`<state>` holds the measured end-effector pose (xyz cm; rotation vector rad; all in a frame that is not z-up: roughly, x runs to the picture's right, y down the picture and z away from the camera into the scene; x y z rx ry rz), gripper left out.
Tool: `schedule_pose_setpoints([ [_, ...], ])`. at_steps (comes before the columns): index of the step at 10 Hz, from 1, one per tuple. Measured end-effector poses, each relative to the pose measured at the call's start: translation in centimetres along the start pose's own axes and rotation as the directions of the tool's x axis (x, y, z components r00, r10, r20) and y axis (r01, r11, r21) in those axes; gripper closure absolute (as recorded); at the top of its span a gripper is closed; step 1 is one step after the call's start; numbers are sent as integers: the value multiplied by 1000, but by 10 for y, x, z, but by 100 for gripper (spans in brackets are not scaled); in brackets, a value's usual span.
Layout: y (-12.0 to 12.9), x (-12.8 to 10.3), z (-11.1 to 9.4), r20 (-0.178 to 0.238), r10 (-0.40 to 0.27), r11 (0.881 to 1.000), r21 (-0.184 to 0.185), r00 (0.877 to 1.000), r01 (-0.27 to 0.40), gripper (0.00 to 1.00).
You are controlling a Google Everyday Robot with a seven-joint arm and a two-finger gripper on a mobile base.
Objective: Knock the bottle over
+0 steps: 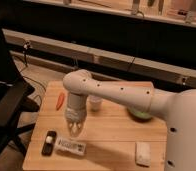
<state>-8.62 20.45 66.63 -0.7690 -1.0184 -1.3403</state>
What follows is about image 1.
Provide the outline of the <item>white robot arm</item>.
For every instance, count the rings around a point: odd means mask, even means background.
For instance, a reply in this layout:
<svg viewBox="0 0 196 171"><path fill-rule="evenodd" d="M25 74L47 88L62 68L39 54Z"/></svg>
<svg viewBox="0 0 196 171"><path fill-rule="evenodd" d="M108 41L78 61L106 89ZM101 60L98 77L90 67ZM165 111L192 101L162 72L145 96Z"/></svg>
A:
<svg viewBox="0 0 196 171"><path fill-rule="evenodd" d="M98 96L164 120L164 171L196 171L196 89L170 92L154 86L126 86L98 81L84 69L66 74L63 86L68 91L65 118L72 135L83 129L87 97Z"/></svg>

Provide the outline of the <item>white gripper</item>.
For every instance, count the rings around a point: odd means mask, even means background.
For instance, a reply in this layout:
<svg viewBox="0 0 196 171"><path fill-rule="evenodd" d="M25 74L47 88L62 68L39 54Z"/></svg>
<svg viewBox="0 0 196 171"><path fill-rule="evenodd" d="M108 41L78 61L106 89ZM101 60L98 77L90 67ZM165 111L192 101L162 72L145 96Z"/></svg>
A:
<svg viewBox="0 0 196 171"><path fill-rule="evenodd" d="M86 95L68 94L67 107L65 109L65 118L68 122L70 135L75 135L75 123L77 123L77 136L79 136L84 128L84 121L87 116Z"/></svg>

